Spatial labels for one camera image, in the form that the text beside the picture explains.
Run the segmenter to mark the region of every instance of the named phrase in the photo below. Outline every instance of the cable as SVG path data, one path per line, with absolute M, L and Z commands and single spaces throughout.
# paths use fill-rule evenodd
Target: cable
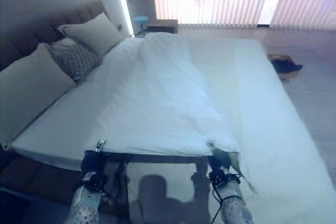
M 110 199 L 112 199 L 114 202 L 117 201 L 115 198 L 111 197 L 111 195 L 110 195 L 107 191 L 104 191 L 104 190 L 103 190 L 103 191 L 101 191 L 101 193 L 106 194 L 105 196 L 102 196 L 102 197 L 107 197 L 107 200 L 104 201 L 104 203 L 101 204 L 101 205 L 99 206 L 99 208 L 98 208 L 99 210 L 100 210 L 103 206 L 105 206 L 105 205 L 107 204 L 107 202 L 110 201 Z
M 219 209 L 217 210 L 217 213 L 215 214 L 215 217 L 212 219 L 211 224 L 214 223 L 214 221 L 215 221 L 215 219 L 216 219 L 216 217 L 217 217 L 217 215 L 218 215 L 218 213 L 219 213 L 221 207 L 222 207 L 222 204 L 219 206 Z
M 221 203 L 221 201 L 217 198 L 217 196 L 215 196 L 215 189 L 212 189 L 212 196 L 214 196 L 214 198 L 217 200 L 219 204 Z

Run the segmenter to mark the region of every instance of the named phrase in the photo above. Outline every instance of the blue lamp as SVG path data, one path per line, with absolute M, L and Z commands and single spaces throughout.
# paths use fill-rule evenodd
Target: blue lamp
M 144 29 L 143 29 L 143 24 L 148 22 L 148 17 L 144 16 L 144 15 L 135 16 L 134 22 L 137 23 L 137 24 L 140 24 L 142 36 L 144 37 L 145 33 L 144 33 Z

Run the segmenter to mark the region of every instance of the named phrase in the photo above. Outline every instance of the white pillow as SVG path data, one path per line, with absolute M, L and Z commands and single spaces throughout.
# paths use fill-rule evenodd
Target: white pillow
M 0 143 L 14 140 L 52 103 L 75 85 L 39 44 L 29 56 L 0 72 Z
M 83 24 L 61 25 L 57 29 L 64 36 L 80 41 L 100 57 L 123 39 L 104 13 Z

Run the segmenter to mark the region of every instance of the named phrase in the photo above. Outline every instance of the upholstered headboard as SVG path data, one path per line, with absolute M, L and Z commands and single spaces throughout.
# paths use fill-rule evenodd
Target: upholstered headboard
M 80 24 L 108 13 L 101 1 L 93 1 L 79 8 L 38 20 L 1 39 L 0 71 L 14 61 L 30 55 L 40 42 L 50 43 L 62 38 L 59 25 Z

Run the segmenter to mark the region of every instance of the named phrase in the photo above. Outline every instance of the floor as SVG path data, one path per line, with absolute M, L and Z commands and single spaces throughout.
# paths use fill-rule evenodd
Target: floor
M 299 75 L 284 83 L 284 87 L 307 125 L 336 188 L 336 32 L 180 28 L 179 33 L 197 38 L 257 39 L 269 52 L 289 54 L 303 64 Z M 36 200 L 26 211 L 22 224 L 62 223 L 68 211 L 67 206 Z M 101 223 L 122 222 L 102 215 Z

